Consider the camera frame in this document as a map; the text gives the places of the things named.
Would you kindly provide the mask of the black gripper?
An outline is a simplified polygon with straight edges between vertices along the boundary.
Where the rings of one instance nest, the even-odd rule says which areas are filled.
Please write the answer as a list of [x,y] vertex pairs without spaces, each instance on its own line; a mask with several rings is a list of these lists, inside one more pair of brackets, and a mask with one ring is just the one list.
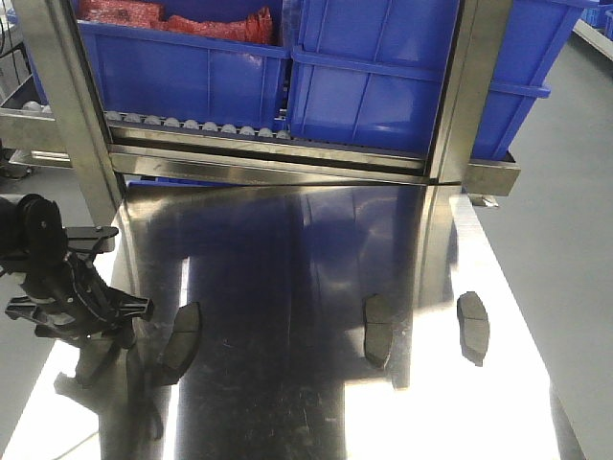
[[39,337],[81,343],[103,334],[130,349],[133,320],[149,321],[154,303],[108,288],[93,266],[118,235],[114,226],[64,227],[57,204],[41,195],[2,195],[1,274],[24,292],[6,315],[33,323]]

